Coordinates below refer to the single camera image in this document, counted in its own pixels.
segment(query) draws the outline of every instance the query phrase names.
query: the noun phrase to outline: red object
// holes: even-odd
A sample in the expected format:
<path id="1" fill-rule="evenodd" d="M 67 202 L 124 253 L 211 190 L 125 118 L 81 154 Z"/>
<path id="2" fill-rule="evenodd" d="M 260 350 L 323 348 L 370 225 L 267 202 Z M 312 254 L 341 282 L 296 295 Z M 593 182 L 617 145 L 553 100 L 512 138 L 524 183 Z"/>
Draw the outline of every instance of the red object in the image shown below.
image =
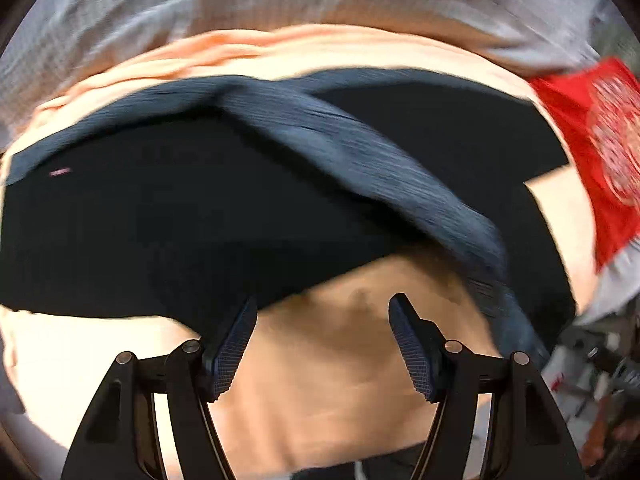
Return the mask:
<path id="1" fill-rule="evenodd" d="M 530 83 L 562 131 L 591 199 L 600 270 L 640 233 L 640 85 L 616 58 Z"/>

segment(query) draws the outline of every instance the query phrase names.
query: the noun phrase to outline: small pink label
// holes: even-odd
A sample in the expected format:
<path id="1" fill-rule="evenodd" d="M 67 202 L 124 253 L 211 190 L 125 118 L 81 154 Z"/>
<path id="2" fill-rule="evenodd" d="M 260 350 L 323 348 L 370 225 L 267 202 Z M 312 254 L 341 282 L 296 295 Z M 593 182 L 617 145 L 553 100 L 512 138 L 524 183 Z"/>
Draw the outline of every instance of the small pink label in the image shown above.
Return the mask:
<path id="1" fill-rule="evenodd" d="M 51 171 L 49 176 L 59 176 L 64 175 L 65 173 L 71 173 L 71 168 L 61 168 L 60 170 Z"/>

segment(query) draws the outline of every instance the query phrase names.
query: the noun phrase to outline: black fabric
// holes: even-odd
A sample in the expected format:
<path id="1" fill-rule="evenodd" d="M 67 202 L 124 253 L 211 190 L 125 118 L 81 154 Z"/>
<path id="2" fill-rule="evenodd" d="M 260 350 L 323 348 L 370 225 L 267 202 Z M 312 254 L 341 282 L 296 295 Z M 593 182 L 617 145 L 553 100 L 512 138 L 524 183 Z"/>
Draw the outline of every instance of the black fabric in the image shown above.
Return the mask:
<path id="1" fill-rule="evenodd" d="M 574 304 L 523 181 L 567 160 L 535 108 L 424 83 L 316 95 L 498 226 L 509 284 L 552 346 Z M 216 309 L 247 292 L 265 306 L 419 240 L 385 206 L 237 121 L 183 113 L 67 148 L 6 188 L 0 302 L 72 316 L 158 314 L 206 334 Z"/>

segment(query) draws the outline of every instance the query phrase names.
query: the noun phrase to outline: cream-colored cloth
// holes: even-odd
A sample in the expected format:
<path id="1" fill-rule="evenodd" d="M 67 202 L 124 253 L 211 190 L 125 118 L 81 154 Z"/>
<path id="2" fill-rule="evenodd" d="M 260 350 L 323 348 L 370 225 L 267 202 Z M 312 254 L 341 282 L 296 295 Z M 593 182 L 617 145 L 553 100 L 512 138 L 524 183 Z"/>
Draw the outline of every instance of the cream-colored cloth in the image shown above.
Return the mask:
<path id="1" fill-rule="evenodd" d="M 479 56 L 417 36 L 305 25 L 211 32 L 93 76 L 36 111 L 9 148 L 2 176 L 13 154 L 140 88 L 199 75 L 280 79 L 354 66 L 421 68 L 481 82 L 532 101 L 561 139 L 529 85 Z M 573 165 L 526 184 L 581 310 L 596 283 L 593 213 L 584 187 Z M 230 391 L 211 409 L 238 478 L 354 460 L 426 438 L 434 407 L 414 390 L 386 318 L 396 292 L 407 293 L 446 337 L 478 353 L 496 353 L 486 321 L 436 247 L 388 256 L 273 305 L 258 316 Z M 76 319 L 9 310 L 0 316 L 0 330 L 4 363 L 26 407 L 25 415 L 9 415 L 5 424 L 44 480 L 60 474 L 84 410 L 117 353 L 164 354 L 196 336 L 161 318 Z M 166 405 L 158 401 L 164 460 L 169 478 L 179 479 Z M 34 436 L 34 428 L 49 444 Z"/>

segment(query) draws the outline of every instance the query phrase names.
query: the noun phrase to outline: dark object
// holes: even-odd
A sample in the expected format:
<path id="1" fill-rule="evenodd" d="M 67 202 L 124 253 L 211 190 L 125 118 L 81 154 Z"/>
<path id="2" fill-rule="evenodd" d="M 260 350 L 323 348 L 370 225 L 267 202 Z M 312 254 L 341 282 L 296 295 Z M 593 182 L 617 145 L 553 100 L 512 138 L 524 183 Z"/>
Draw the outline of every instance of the dark object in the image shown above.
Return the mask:
<path id="1" fill-rule="evenodd" d="M 228 331 L 210 342 L 187 341 L 168 356 L 141 361 L 131 352 L 119 354 L 82 420 L 62 480 L 163 480 L 155 393 L 168 396 L 185 480 L 232 480 L 205 399 L 220 391 L 218 380 L 230 385 L 253 330 L 255 304 L 234 312 Z M 389 314 L 418 391 L 440 402 L 413 480 L 462 478 L 480 393 L 494 394 L 481 479 L 584 478 L 558 408 L 526 354 L 500 359 L 446 342 L 433 323 L 417 317 L 404 294 L 391 299 Z M 233 357 L 218 378 L 221 368 L 211 363 L 228 348 L 234 348 Z"/>

